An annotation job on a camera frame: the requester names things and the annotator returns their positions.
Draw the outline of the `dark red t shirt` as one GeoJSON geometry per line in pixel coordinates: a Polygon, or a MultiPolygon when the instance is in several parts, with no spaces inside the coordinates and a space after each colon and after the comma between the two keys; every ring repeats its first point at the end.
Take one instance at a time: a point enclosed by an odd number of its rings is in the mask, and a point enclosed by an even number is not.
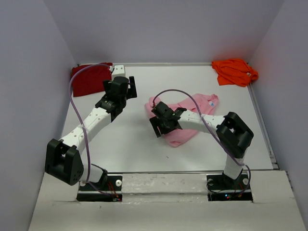
{"type": "Polygon", "coordinates": [[[94,94],[104,91],[103,82],[111,80],[110,67],[113,63],[103,63],[106,66],[92,66],[77,75],[74,79],[73,96],[81,97],[89,94],[94,94]]]}

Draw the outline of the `pink t shirt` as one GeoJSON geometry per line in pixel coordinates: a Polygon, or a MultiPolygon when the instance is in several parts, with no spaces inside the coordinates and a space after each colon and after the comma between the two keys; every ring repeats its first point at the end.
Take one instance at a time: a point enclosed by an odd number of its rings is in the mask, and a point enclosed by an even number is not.
{"type": "Polygon", "coordinates": [[[217,126],[223,121],[222,116],[214,115],[217,105],[217,95],[204,95],[200,93],[187,97],[179,103],[168,104],[173,111],[178,107],[185,109],[179,119],[182,129],[176,129],[166,135],[161,135],[161,137],[170,146],[176,148],[189,141],[198,132],[216,136],[217,126]]]}

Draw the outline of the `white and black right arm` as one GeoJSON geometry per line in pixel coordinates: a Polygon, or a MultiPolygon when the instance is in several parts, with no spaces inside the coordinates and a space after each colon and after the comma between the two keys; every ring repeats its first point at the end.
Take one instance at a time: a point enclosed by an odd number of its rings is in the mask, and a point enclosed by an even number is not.
{"type": "Polygon", "coordinates": [[[227,115],[205,115],[186,108],[172,110],[159,102],[151,112],[150,123],[157,137],[173,131],[193,130],[211,134],[227,153],[223,173],[209,182],[209,190],[233,190],[240,181],[244,167],[244,156],[254,133],[234,112],[227,115]]]}

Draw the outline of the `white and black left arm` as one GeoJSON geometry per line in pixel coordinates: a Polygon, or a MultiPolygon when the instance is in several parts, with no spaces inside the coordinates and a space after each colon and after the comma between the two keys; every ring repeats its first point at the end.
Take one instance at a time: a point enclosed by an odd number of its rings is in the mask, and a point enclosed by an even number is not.
{"type": "Polygon", "coordinates": [[[91,140],[123,112],[127,100],[136,98],[137,91],[133,76],[115,77],[112,81],[104,81],[103,86],[104,96],[80,125],[47,144],[45,172],[68,185],[90,183],[96,190],[106,186],[107,171],[93,165],[90,157],[87,164],[83,164],[81,154],[90,151],[91,140]]]}

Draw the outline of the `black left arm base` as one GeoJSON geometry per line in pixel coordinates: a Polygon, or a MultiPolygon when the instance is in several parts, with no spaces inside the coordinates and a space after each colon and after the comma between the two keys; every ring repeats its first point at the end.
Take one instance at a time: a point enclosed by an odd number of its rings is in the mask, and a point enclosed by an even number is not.
{"type": "Polygon", "coordinates": [[[121,202],[123,176],[108,175],[105,183],[87,183],[79,186],[77,201],[79,202],[121,202]]]}

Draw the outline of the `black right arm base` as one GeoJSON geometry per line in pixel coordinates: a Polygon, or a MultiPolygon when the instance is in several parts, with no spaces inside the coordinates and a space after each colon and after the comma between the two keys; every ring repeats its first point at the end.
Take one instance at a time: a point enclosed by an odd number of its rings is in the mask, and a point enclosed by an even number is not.
{"type": "Polygon", "coordinates": [[[228,181],[222,174],[206,176],[207,197],[216,201],[253,201],[249,176],[244,173],[236,181],[228,181]]]}

